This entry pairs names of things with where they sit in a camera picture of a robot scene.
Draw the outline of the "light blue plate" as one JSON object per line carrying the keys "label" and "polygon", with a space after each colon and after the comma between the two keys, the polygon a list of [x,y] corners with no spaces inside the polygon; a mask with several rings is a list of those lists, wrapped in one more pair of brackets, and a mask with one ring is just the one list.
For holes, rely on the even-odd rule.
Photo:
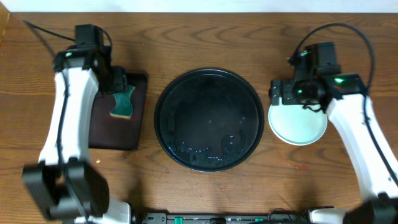
{"label": "light blue plate", "polygon": [[303,109],[302,105],[270,105],[268,122],[271,130],[282,141],[306,146],[318,141],[325,133],[328,124],[327,115]]}

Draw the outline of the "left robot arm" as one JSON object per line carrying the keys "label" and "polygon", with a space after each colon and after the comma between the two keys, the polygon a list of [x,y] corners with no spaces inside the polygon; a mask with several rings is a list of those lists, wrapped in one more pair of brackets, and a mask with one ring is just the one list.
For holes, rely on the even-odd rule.
{"label": "left robot arm", "polygon": [[131,223],[128,203],[109,196],[105,178],[90,164],[92,106],[113,82],[111,47],[76,46],[53,61],[55,103],[49,134],[36,165],[22,180],[47,220],[67,223]]}

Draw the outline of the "round black tray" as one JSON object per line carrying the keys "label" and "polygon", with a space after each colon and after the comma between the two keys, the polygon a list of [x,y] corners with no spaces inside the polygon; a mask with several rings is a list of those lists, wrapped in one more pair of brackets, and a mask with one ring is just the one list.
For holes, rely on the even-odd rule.
{"label": "round black tray", "polygon": [[220,172],[245,161],[264,131],[261,100],[243,77],[220,68],[189,71],[159,96],[154,130],[163,150],[178,164]]}

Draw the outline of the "green scrubbing sponge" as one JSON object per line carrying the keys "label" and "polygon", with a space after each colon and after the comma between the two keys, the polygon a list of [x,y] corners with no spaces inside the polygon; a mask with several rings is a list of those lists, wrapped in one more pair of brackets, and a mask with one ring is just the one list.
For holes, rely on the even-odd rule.
{"label": "green scrubbing sponge", "polygon": [[131,95],[134,90],[135,87],[129,85],[126,92],[113,94],[116,104],[114,108],[109,112],[112,117],[121,119],[131,118],[134,111],[134,107],[131,103]]}

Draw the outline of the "black rectangular tray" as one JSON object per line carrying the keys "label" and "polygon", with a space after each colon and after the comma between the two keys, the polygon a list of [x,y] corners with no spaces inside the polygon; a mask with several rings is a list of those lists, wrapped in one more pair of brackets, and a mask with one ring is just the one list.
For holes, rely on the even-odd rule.
{"label": "black rectangular tray", "polygon": [[97,93],[91,113],[89,147],[134,151],[138,148],[147,92],[146,73],[128,73],[127,83],[135,87],[131,95],[134,107],[130,119],[112,117],[116,102],[113,94]]}

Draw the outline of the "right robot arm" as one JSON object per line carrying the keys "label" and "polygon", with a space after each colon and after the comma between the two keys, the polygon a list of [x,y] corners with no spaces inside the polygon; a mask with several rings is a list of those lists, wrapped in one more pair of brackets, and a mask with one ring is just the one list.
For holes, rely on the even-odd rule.
{"label": "right robot arm", "polygon": [[359,207],[314,208],[308,211],[309,223],[397,223],[397,159],[367,93],[355,73],[271,81],[273,107],[319,105],[340,135],[357,176],[363,201]]}

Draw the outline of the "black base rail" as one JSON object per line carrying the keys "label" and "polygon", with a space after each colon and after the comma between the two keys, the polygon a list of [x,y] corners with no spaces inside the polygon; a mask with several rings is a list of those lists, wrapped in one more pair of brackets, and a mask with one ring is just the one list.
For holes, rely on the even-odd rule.
{"label": "black base rail", "polygon": [[297,223],[343,223],[343,216],[334,208],[294,212],[275,208],[269,213],[135,213],[135,224],[297,224]]}

